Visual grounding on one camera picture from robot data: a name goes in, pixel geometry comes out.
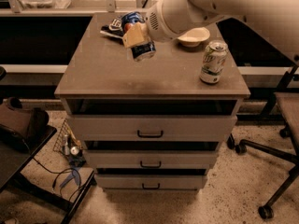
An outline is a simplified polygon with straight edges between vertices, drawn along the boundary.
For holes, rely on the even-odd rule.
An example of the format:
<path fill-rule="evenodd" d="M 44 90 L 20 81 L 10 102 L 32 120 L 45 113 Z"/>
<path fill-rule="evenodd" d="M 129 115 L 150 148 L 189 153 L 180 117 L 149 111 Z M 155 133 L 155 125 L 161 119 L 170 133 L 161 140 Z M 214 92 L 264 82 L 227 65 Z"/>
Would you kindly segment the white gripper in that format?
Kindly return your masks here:
<path fill-rule="evenodd" d="M 157 42 L 168 42 L 179 37 L 167 25 L 163 13 L 163 0 L 158 1 L 148 9 L 145 23 L 137 22 L 127 26 L 127 32 L 122 37 L 123 45 L 128 49 L 148 42 L 149 36 Z"/>

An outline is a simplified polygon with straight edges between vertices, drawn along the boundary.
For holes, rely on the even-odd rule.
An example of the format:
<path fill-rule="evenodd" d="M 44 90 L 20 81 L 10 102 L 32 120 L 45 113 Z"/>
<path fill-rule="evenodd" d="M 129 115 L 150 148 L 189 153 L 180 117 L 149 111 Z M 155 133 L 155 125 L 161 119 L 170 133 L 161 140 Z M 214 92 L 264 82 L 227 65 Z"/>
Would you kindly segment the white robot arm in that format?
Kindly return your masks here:
<path fill-rule="evenodd" d="M 299 57 L 299 0 L 160 0 L 144 23 L 123 37 L 131 48 L 150 39 L 170 41 L 195 27 L 233 17 L 256 32 L 294 63 Z"/>

